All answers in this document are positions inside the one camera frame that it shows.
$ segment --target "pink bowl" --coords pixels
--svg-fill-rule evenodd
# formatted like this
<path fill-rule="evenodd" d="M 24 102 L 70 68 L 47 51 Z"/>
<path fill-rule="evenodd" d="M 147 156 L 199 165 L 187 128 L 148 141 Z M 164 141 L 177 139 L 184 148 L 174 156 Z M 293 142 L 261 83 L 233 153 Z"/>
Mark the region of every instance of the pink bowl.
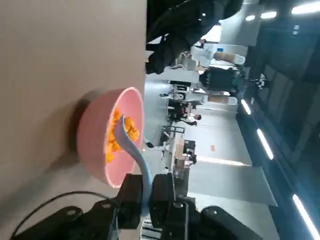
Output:
<path fill-rule="evenodd" d="M 134 143 L 140 149 L 143 140 L 144 109 L 139 91 L 134 87 L 108 91 L 97 97 L 85 110 L 77 131 L 77 150 L 80 160 L 91 175 L 119 188 L 126 174 L 132 173 L 135 160 L 124 150 L 114 153 L 114 160 L 106 163 L 105 144 L 114 111 L 132 117 L 139 130 Z"/>

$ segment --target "black jacket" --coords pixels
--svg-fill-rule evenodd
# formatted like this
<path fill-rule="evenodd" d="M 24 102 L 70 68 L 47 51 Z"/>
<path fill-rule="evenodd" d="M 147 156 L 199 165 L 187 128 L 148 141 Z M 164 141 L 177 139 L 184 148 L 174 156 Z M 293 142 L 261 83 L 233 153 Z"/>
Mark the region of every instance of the black jacket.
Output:
<path fill-rule="evenodd" d="M 230 8 L 229 2 L 239 4 L 231 6 L 232 9 L 226 13 L 226 8 Z M 154 53 L 146 64 L 146 73 L 161 74 L 181 52 L 189 51 L 219 20 L 235 14 L 241 3 L 242 0 L 148 0 L 146 42 L 166 37 L 156 46 L 147 44 L 147 50 Z"/>

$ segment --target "desk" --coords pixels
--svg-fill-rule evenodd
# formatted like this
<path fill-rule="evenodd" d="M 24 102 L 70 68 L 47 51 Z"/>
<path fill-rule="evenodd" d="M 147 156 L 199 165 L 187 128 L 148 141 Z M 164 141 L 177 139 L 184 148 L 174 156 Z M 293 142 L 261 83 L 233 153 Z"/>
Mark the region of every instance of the desk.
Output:
<path fill-rule="evenodd" d="M 199 72 L 184 70 L 184 69 L 171 69 L 167 66 L 161 74 L 149 74 L 148 80 L 168 80 L 168 81 L 180 81 L 186 83 L 197 84 L 199 82 Z"/>
<path fill-rule="evenodd" d="M 58 193 L 117 194 L 118 190 L 88 175 L 69 139 L 81 115 L 79 101 L 87 93 L 91 92 L 91 98 L 106 90 L 134 86 L 143 94 L 146 3 L 1 1 L 2 239 L 9 238 L 24 215 Z M 66 205 L 88 210 L 97 200 L 73 196 L 57 201 L 27 225 Z"/>
<path fill-rule="evenodd" d="M 185 139 L 183 136 L 176 140 L 176 147 L 174 152 L 174 159 L 176 159 L 176 165 L 173 167 L 174 178 L 174 190 L 175 194 L 187 196 L 189 185 L 189 169 L 185 166 L 184 153 Z"/>

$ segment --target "black cable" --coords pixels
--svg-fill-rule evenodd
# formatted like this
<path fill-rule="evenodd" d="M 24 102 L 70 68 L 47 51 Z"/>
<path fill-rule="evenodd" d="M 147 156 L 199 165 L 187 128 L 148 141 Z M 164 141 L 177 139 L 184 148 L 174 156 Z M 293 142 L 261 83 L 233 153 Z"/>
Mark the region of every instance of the black cable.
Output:
<path fill-rule="evenodd" d="M 119 204 L 114 201 L 114 200 L 111 200 L 109 197 L 101 194 L 101 193 L 98 193 L 98 192 L 93 192 L 93 191 L 70 191 L 70 192 L 65 192 L 65 193 L 62 193 L 62 194 L 59 194 L 47 201 L 45 201 L 44 203 L 40 204 L 38 207 L 36 207 L 32 212 L 30 212 L 26 217 L 24 217 L 24 219 L 15 227 L 13 233 L 11 234 L 11 237 L 10 237 L 10 240 L 13 240 L 14 237 L 16 236 L 17 232 L 19 231 L 19 229 L 21 228 L 21 226 L 29 219 L 31 218 L 36 212 L 38 212 L 40 209 L 42 209 L 43 207 L 45 207 L 46 205 L 52 203 L 53 201 L 57 200 L 57 199 L 60 199 L 60 198 L 63 198 L 65 196 L 69 196 L 69 195 L 76 195 L 76 194 L 85 194 L 85 195 L 93 195 L 93 196 L 96 196 L 96 197 L 99 197 L 99 198 L 103 198 L 103 199 L 109 199 L 110 201 L 113 201 L 116 205 L 119 206 Z"/>

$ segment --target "ceiling light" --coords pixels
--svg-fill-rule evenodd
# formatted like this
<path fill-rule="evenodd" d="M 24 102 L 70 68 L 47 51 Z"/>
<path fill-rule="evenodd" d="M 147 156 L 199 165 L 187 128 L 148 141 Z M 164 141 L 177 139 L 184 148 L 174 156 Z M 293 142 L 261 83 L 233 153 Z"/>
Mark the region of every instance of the ceiling light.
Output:
<path fill-rule="evenodd" d="M 213 157 L 208 157 L 208 156 L 196 156 L 197 161 L 201 162 L 207 162 L 211 164 L 223 164 L 223 165 L 233 165 L 233 166 L 247 166 L 243 164 L 240 161 L 231 161 L 231 160 L 224 160 L 224 159 L 219 159 L 219 158 L 213 158 Z"/>
<path fill-rule="evenodd" d="M 264 133 L 259 128 L 256 130 L 256 132 L 258 133 L 258 136 L 260 138 L 260 141 L 261 141 L 261 143 L 262 143 L 262 145 L 264 147 L 264 150 L 265 150 L 266 154 L 268 155 L 270 160 L 274 159 L 274 154 L 271 151 L 271 148 L 270 148 L 270 146 L 269 146 L 269 144 L 268 144 L 268 142 L 267 142 L 267 140 L 265 138 Z"/>
<path fill-rule="evenodd" d="M 255 15 L 250 15 L 250 16 L 247 16 L 247 17 L 245 18 L 245 20 L 248 21 L 248 22 L 250 22 L 250 21 L 252 21 L 252 20 L 255 20 L 255 18 L 256 18 Z"/>
<path fill-rule="evenodd" d="M 218 65 L 218 64 L 209 64 L 209 67 L 215 67 L 218 69 L 224 69 L 224 70 L 228 70 L 230 68 L 232 68 L 232 66 L 230 65 Z"/>
<path fill-rule="evenodd" d="M 311 2 L 296 6 L 292 9 L 292 14 L 311 14 L 320 11 L 320 1 Z"/>
<path fill-rule="evenodd" d="M 304 205 L 300 201 L 299 197 L 294 194 L 292 198 L 293 198 L 293 201 L 294 201 L 296 207 L 298 208 L 298 210 L 300 212 L 301 217 L 303 218 L 306 226 L 308 227 L 313 239 L 320 240 L 320 235 L 319 235 L 314 223 L 312 222 L 311 218 L 309 217 L 309 214 L 307 213 Z"/>
<path fill-rule="evenodd" d="M 241 99 L 242 106 L 248 115 L 251 115 L 251 110 L 244 99 Z"/>
<path fill-rule="evenodd" d="M 262 19 L 273 19 L 277 16 L 276 11 L 269 11 L 261 14 Z"/>

